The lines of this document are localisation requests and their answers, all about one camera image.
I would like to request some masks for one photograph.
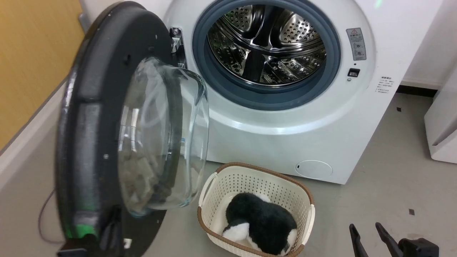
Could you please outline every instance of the transparent glass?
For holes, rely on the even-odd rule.
[[[144,59],[122,111],[118,174],[127,209],[188,205],[202,186],[209,109],[203,79],[186,69]]]

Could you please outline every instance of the washing machine door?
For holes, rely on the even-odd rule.
[[[163,22],[134,2],[110,6],[85,36],[58,124],[58,256],[135,256],[166,209],[199,193],[207,153],[203,80],[178,65]]]

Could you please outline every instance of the washing machine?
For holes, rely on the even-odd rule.
[[[112,1],[82,0],[92,21]],[[205,80],[208,160],[345,184],[441,1],[138,0]]]

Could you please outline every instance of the plush toy head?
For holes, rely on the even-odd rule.
[[[283,207],[270,203],[266,195],[237,194],[226,211],[228,226],[222,236],[247,239],[252,248],[274,255],[286,255],[297,239],[297,224]]]

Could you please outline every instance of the cable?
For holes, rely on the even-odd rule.
[[[54,192],[55,192],[55,189],[52,190],[52,192],[49,194],[49,196],[46,199],[46,201],[44,201],[43,206],[41,207],[40,214],[38,215],[38,233],[40,234],[41,240],[45,241],[46,243],[49,243],[49,244],[63,244],[63,243],[65,243],[64,241],[53,241],[53,240],[47,239],[43,235],[43,231],[41,229],[41,219],[42,219],[42,216],[43,216],[44,209],[46,208],[46,205],[48,204],[49,200],[53,196]]]

